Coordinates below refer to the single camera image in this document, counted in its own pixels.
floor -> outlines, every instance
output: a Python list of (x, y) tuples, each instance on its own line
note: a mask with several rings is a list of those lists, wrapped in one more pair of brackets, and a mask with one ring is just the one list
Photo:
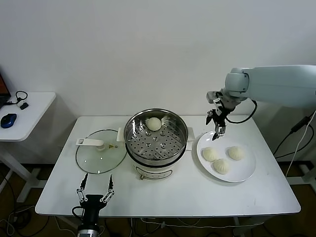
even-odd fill
[[(39, 178), (47, 179), (53, 169), (53, 166), (45, 166), (42, 168)], [(0, 172), (4, 175), (7, 174), (8, 168), (0, 164)], [(293, 167), (289, 176), (301, 175), (298, 167)], [(22, 187), (24, 186), (24, 181), (13, 174), (9, 179), (15, 197), (18, 196)], [(253, 229), (252, 232), (248, 232), (246, 237), (315, 237), (316, 236), (316, 222), (315, 222), (315, 213), (316, 213), (316, 195), (310, 186), (292, 186), (293, 192), (295, 193), (298, 201), (301, 204), (302, 211), (298, 214), (293, 215), (280, 215), (276, 216), (267, 222), (265, 226), (260, 225)], [(17, 206), (21, 205), (35, 205), (39, 199), (41, 190), (32, 190), (25, 201), (25, 203), (19, 203)], [(12, 212), (14, 207), (12, 192), (9, 185), (6, 185), (4, 190), (0, 194), (0, 220), (7, 219), (9, 214)], [(29, 224), (18, 230), (21, 234), (15, 233), (13, 236), (30, 236), (43, 227), (48, 221), (46, 227), (34, 235), (37, 237), (50, 237), (50, 236), (59, 236), (59, 237), (71, 237), (72, 233), (69, 231), (61, 231), (57, 228), (57, 224), (54, 217), (40, 216), (34, 212), (34, 208), (30, 209), (31, 211), (31, 220)], [(187, 224), (193, 224), (198, 219), (188, 218), (181, 219)], [(104, 218), (100, 219), (101, 225), (106, 225), (107, 228), (104, 233), (101, 235), (103, 237), (129, 237), (130, 236), (130, 219), (126, 218)], [(160, 219), (149, 219), (148, 221), (162, 222)], [(183, 225), (178, 219), (164, 219), (167, 224), (174, 225)], [(58, 220), (59, 225), (62, 229), (69, 229), (76, 233), (76, 230), (71, 228), (66, 223)], [(197, 226), (227, 226), (234, 225), (232, 218), (203, 218), (199, 221)], [(6, 236), (4, 232), (5, 222), (0, 222), (0, 237)], [(147, 234), (152, 232), (157, 225), (143, 223), (139, 219), (133, 219), (133, 228), (135, 228), (134, 236), (149, 236), (149, 237), (232, 237), (232, 228), (225, 229), (213, 229), (213, 228), (183, 228), (183, 227), (172, 227), (172, 228), (163, 228), (158, 229), (152, 234)]]

white plate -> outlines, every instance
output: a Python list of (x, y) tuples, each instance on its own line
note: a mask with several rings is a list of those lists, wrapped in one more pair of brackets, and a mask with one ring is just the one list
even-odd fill
[[(245, 144), (232, 140), (227, 136), (220, 137), (215, 141), (212, 141), (214, 132), (208, 132), (204, 134), (197, 143), (197, 157), (203, 167), (213, 176), (227, 182), (241, 182), (249, 179), (256, 169), (256, 157), (251, 150)], [(230, 147), (238, 146), (244, 151), (244, 158), (241, 160), (234, 160), (228, 156), (227, 150)], [(230, 165), (230, 171), (227, 174), (220, 174), (213, 168), (214, 162), (206, 161), (203, 158), (202, 151), (204, 148), (215, 148), (219, 158), (223, 158), (228, 161)]]

glass lid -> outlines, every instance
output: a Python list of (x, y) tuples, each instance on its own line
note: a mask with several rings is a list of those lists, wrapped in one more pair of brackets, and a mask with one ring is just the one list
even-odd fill
[(116, 168), (126, 156), (123, 142), (117, 142), (118, 132), (115, 130), (99, 130), (87, 139), (97, 139), (104, 142), (104, 148), (96, 146), (78, 146), (76, 160), (78, 166), (90, 174), (102, 174)]

stainless steel pot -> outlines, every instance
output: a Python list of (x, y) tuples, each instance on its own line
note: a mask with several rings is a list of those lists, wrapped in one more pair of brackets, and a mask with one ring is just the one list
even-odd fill
[[(161, 129), (151, 131), (146, 121), (152, 117), (161, 120)], [(162, 168), (175, 163), (185, 152), (188, 129), (175, 113), (164, 109), (144, 110), (134, 115), (124, 128), (127, 152), (137, 163)]]

laptop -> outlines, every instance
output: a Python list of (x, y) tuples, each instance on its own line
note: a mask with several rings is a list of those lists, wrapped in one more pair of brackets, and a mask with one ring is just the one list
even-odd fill
[(6, 87), (4, 80), (0, 74), (0, 109), (11, 98), (11, 94)]

